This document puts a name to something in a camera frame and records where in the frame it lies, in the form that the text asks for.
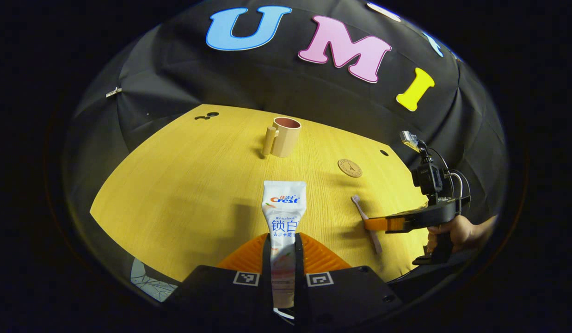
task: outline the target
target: pink letter m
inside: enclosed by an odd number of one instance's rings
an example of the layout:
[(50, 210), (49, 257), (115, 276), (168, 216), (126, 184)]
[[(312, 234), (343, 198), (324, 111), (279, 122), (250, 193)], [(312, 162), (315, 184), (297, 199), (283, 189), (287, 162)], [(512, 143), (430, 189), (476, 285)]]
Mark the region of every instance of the pink letter m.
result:
[(375, 36), (367, 36), (353, 43), (345, 25), (342, 22), (325, 16), (314, 16), (318, 23), (315, 36), (306, 50), (298, 52), (298, 56), (306, 61), (326, 63), (326, 46), (331, 45), (333, 63), (337, 68), (343, 67), (351, 59), (360, 56), (358, 61), (347, 68), (349, 72), (370, 83), (378, 82), (378, 68), (382, 57), (391, 50), (391, 46)]

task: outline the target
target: blue letter u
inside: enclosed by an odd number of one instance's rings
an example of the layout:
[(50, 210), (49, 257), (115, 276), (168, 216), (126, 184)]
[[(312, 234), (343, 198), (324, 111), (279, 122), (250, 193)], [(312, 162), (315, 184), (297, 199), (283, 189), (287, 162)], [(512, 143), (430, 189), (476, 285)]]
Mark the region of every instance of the blue letter u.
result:
[(257, 11), (263, 13), (263, 17), (257, 31), (248, 37), (233, 36), (234, 24), (239, 15), (247, 12), (247, 8), (227, 9), (210, 16), (212, 24), (206, 36), (208, 46), (222, 51), (241, 51), (262, 46), (273, 38), (282, 16), (292, 12), (292, 8), (263, 6)]

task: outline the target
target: round coaster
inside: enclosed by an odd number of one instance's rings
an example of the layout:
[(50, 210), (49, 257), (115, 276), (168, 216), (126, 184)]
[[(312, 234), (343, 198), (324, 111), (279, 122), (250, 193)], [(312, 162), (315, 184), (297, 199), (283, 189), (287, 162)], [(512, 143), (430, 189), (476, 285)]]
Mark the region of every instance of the round coaster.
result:
[(343, 173), (350, 177), (358, 178), (362, 175), (362, 169), (360, 169), (360, 166), (350, 160), (338, 160), (337, 166), (343, 171)]

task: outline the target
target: table surface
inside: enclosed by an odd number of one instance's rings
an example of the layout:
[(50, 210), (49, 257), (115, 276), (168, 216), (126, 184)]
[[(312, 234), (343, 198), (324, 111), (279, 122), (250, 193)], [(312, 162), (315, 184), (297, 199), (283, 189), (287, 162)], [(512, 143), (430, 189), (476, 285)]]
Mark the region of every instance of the table surface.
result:
[[(208, 112), (208, 120), (194, 118)], [(105, 232), (159, 272), (183, 281), (198, 265), (217, 265), (250, 239), (269, 232), (261, 211), (263, 181), (305, 181), (307, 212), (297, 232), (320, 241), (353, 267), (368, 265), (385, 281), (405, 274), (423, 255), (427, 230), (377, 232), (382, 253), (351, 200), (368, 217), (427, 202), (387, 145), (320, 123), (302, 124), (294, 152), (261, 151), (271, 112), (201, 105), (157, 131), (108, 177), (91, 207)], [(381, 149), (388, 153), (385, 156)], [(337, 166), (352, 160), (363, 175)]]

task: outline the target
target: mug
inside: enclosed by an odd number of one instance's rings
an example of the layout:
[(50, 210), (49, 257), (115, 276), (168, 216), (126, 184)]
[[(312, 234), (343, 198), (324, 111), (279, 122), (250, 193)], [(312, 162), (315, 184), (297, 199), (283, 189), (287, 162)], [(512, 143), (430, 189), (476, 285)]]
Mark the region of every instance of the mug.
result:
[(302, 124), (294, 119), (277, 117), (273, 119), (273, 126), (267, 127), (263, 154), (271, 154), (277, 157), (286, 157), (292, 153)]

